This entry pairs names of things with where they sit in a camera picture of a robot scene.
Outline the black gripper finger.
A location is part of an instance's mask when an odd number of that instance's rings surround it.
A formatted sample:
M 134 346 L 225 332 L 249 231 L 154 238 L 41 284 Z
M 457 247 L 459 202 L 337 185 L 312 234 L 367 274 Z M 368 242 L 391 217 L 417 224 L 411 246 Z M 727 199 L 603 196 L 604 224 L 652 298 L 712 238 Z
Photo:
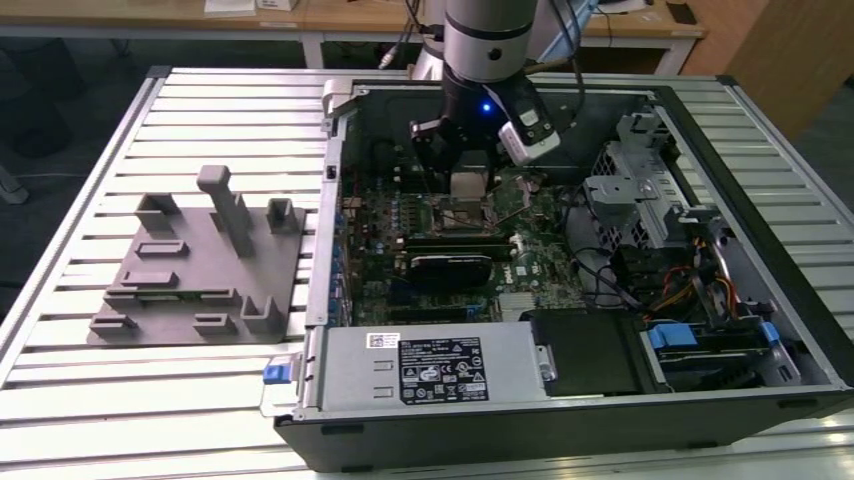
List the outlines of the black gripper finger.
M 448 194 L 451 170 L 457 161 L 457 151 L 445 141 L 448 122 L 444 118 L 409 122 L 409 140 L 424 175 L 425 188 L 433 193 Z
M 499 144 L 489 142 L 484 148 L 485 152 L 485 167 L 487 167 L 487 180 L 485 180 L 485 193 L 489 193 L 496 186 L 496 173 L 503 165 L 503 156 L 499 148 Z

